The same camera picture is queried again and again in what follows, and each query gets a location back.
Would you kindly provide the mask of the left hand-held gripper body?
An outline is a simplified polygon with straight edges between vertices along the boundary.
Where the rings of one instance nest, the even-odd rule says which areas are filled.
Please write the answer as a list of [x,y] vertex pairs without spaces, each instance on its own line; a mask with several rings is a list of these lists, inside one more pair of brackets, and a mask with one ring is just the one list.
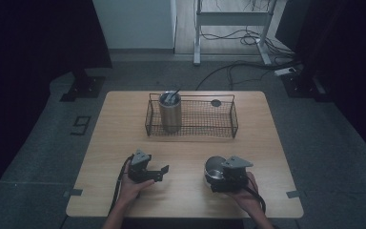
[[128,177],[136,183],[155,179],[155,174],[147,170],[152,156],[141,150],[137,150],[133,156],[128,170]]

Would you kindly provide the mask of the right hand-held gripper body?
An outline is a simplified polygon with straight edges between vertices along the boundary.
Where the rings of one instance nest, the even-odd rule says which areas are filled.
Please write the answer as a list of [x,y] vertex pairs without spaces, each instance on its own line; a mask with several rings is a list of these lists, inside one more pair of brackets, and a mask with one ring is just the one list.
[[235,192],[242,187],[246,187],[249,183],[246,169],[254,165],[250,161],[238,156],[231,156],[227,160],[231,164],[231,168],[227,169],[225,173],[225,177],[228,180],[227,192]]

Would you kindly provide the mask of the white mug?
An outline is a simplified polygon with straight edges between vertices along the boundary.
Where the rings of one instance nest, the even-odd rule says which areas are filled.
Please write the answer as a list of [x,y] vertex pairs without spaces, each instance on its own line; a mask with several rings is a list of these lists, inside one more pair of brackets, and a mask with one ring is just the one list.
[[225,177],[227,169],[231,168],[230,162],[222,156],[211,156],[204,165],[204,176],[210,186],[227,185],[228,180]]

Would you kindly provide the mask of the stainless steel tumbler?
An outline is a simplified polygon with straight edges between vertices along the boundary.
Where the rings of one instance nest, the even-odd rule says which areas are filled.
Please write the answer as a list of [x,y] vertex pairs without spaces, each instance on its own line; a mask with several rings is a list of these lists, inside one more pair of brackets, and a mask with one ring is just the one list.
[[182,125],[181,96],[177,94],[174,103],[165,101],[168,93],[164,92],[159,96],[158,105],[161,114],[162,127],[167,133],[176,133]]

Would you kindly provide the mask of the black wire mesh basket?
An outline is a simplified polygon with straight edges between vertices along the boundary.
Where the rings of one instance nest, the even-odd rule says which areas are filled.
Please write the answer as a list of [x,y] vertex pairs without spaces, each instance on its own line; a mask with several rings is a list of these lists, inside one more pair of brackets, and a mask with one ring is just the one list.
[[[171,134],[162,127],[158,105],[160,95],[149,95],[145,121],[147,135],[204,135],[235,138],[238,120],[233,94],[181,94],[182,125],[178,132]],[[214,99],[221,101],[219,107],[212,106],[211,101]]]

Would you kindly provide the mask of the person's left hand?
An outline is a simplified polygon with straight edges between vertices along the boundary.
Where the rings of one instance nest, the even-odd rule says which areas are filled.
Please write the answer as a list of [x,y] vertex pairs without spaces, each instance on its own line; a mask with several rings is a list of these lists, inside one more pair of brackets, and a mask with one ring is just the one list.
[[152,185],[154,185],[153,179],[136,183],[128,177],[127,173],[124,173],[121,178],[121,188],[116,204],[123,207],[129,206],[142,190]]

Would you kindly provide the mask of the person's right hand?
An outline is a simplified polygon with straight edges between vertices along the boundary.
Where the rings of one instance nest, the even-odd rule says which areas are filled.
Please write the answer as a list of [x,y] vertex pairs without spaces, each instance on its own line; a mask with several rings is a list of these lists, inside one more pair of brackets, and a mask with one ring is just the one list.
[[[247,173],[248,176],[248,188],[254,193],[258,193],[258,186],[256,184],[254,175],[251,172]],[[257,214],[263,212],[260,201],[251,193],[246,190],[241,189],[240,191],[228,193],[238,206],[248,213],[248,215],[254,218]]]

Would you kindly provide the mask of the black drinking straw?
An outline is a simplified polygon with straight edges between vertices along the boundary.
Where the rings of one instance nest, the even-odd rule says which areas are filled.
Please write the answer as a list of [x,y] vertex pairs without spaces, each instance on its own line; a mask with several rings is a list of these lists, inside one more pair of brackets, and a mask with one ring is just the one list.
[[176,95],[179,93],[179,90],[170,91],[165,99],[167,103],[174,103]]

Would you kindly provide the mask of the black stand base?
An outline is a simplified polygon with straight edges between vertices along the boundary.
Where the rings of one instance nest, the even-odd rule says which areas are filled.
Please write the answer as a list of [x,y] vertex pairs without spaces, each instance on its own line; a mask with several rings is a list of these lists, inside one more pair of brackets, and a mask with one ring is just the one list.
[[281,76],[281,81],[287,96],[291,98],[313,98],[317,102],[331,100],[317,76],[306,77],[300,73],[288,73]]
[[61,102],[73,102],[76,98],[97,98],[105,82],[104,76],[88,76],[84,69],[72,72],[74,81],[70,89],[62,95]]

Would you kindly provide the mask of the white power strip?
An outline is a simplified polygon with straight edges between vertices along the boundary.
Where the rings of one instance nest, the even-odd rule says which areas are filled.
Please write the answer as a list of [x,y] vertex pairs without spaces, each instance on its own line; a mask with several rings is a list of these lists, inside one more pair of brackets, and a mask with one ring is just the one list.
[[291,74],[291,73],[296,73],[296,72],[297,72],[296,68],[290,67],[290,68],[284,68],[284,69],[276,70],[276,71],[274,71],[274,75],[275,76],[281,76],[281,75]]

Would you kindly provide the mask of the white partition panel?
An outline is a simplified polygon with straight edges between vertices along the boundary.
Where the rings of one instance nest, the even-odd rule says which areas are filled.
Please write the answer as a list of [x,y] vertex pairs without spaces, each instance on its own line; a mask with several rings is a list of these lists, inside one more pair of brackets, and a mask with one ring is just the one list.
[[172,50],[176,0],[92,0],[111,50]]

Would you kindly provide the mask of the dark curtain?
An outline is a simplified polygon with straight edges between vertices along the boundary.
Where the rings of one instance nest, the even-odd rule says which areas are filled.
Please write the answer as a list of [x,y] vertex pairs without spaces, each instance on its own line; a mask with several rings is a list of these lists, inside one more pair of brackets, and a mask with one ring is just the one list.
[[112,64],[92,0],[0,0],[0,177],[75,69]]
[[286,0],[275,37],[366,142],[366,0]]

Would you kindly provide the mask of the white desk frame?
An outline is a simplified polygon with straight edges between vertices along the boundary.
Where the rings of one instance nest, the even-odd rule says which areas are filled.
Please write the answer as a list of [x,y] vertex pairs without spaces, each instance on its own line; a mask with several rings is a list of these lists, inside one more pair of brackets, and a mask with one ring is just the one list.
[[217,12],[203,11],[202,1],[195,0],[195,38],[193,43],[193,63],[201,63],[200,31],[203,26],[260,26],[262,33],[255,40],[256,47],[265,65],[271,65],[272,61],[268,55],[266,44],[267,33],[269,31],[277,0],[271,0],[266,11],[242,11],[242,12]]

